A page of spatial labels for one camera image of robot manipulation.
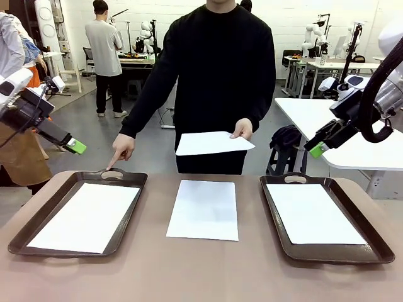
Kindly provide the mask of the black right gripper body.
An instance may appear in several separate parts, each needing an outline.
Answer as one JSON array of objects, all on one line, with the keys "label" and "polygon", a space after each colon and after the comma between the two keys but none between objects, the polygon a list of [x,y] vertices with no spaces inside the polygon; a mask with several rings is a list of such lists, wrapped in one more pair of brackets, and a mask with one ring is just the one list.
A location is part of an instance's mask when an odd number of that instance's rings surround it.
[{"label": "black right gripper body", "polygon": [[358,132],[359,129],[350,121],[332,120],[325,126],[322,142],[328,148],[339,148]]}]

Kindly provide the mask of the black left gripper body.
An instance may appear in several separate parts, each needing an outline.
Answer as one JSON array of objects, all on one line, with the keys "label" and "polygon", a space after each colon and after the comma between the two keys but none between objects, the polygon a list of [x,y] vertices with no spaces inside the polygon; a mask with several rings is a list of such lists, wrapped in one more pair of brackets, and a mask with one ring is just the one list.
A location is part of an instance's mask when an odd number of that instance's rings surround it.
[{"label": "black left gripper body", "polygon": [[25,89],[6,101],[1,109],[1,123],[14,131],[24,132],[48,118],[55,106],[31,89]]}]

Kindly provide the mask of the person's right hand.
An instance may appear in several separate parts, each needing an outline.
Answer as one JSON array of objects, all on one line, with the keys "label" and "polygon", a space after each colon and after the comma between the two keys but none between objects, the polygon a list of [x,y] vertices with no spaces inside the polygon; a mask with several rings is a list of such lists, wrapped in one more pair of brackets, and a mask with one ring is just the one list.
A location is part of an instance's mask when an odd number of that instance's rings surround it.
[{"label": "person's right hand", "polygon": [[128,161],[131,158],[135,150],[135,139],[120,133],[115,138],[112,147],[115,153],[106,170],[110,170],[119,160]]}]

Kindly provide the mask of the person's left hand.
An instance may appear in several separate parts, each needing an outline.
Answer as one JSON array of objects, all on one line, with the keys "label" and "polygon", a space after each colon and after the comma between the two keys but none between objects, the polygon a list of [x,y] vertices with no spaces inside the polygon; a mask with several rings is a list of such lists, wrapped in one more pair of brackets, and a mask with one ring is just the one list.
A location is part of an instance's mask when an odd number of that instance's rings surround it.
[{"label": "person's left hand", "polygon": [[242,137],[245,140],[250,140],[253,135],[253,124],[247,118],[243,118],[236,123],[236,127],[232,135],[232,139]]}]

